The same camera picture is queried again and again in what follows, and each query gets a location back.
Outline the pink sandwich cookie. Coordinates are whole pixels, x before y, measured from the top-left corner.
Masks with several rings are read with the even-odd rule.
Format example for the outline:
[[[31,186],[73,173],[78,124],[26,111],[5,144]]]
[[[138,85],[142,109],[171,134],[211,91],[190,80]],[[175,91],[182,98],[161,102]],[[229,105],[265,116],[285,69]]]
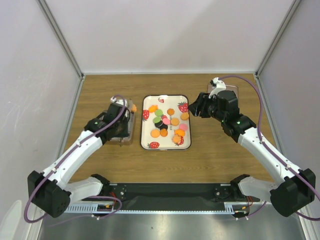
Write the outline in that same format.
[[[163,124],[165,124],[165,125],[169,125],[169,124],[171,123],[171,121],[170,121],[168,118],[164,118],[164,119],[162,120],[162,122],[163,122]]]

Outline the metal serving tongs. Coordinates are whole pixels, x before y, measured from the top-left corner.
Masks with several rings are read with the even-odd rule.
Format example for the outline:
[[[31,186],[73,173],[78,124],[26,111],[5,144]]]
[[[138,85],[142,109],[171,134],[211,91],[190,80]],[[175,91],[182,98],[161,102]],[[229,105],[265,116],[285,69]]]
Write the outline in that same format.
[[[128,101],[128,107],[124,115],[124,121],[128,121],[131,123],[131,138],[128,141],[119,141],[120,146],[130,145],[133,141],[133,133],[134,133],[134,125],[135,125],[135,113],[131,112],[131,107],[133,105],[133,101],[130,99]]]

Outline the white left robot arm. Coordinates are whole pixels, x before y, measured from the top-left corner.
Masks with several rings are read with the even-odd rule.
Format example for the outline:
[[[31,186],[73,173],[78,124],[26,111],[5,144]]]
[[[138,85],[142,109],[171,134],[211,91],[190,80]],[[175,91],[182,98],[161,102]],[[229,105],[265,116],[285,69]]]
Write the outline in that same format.
[[[69,205],[84,199],[117,201],[110,193],[110,182],[99,174],[70,183],[74,173],[106,142],[130,137],[135,105],[132,101],[111,103],[106,111],[88,121],[71,147],[42,172],[33,171],[27,177],[29,199],[23,217],[28,223],[31,204],[53,218],[59,217]]]

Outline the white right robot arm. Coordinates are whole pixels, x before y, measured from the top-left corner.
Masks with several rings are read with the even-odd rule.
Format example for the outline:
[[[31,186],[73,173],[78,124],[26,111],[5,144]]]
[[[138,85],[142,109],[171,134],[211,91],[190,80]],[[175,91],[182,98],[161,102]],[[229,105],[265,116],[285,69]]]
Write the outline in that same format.
[[[219,121],[224,133],[247,149],[272,177],[273,182],[268,182],[245,174],[239,176],[235,179],[236,185],[230,188],[234,200],[256,197],[289,217],[320,196],[315,189],[316,175],[309,168],[302,170],[289,161],[262,136],[260,128],[240,113],[233,91],[222,90],[213,96],[201,92],[188,109],[195,117]]]

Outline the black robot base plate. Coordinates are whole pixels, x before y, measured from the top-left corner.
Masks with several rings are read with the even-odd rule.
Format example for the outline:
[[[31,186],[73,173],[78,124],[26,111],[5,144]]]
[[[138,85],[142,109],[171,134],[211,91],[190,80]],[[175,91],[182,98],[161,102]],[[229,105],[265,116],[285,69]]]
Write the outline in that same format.
[[[117,197],[122,203],[126,201],[157,201],[168,200],[180,203],[190,201],[247,202],[255,199],[244,196],[229,183],[111,183],[109,196]]]

